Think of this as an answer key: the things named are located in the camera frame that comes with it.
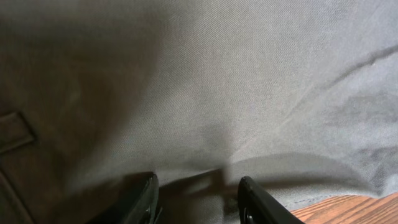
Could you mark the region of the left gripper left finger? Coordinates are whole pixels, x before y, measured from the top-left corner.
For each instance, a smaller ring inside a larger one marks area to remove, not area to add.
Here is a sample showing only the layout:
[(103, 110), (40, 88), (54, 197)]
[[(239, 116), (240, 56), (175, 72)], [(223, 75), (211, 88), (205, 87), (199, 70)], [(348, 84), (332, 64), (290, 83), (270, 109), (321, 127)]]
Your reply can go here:
[(156, 224), (159, 219), (159, 180), (150, 172), (87, 224)]

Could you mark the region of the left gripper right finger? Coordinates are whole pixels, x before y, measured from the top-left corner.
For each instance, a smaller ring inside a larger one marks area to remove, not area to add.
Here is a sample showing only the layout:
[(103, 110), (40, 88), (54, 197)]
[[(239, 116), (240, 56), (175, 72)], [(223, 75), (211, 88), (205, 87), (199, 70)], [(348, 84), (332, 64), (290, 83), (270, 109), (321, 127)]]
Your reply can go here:
[(241, 224), (303, 224), (249, 176), (239, 182), (238, 208)]

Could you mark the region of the grey shorts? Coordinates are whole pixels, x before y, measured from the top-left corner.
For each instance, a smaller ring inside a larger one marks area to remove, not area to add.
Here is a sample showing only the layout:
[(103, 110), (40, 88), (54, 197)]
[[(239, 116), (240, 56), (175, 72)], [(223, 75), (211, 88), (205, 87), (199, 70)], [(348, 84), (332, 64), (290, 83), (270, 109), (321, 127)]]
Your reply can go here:
[(2, 1), (1, 222), (165, 223), (397, 192), (396, 1)]

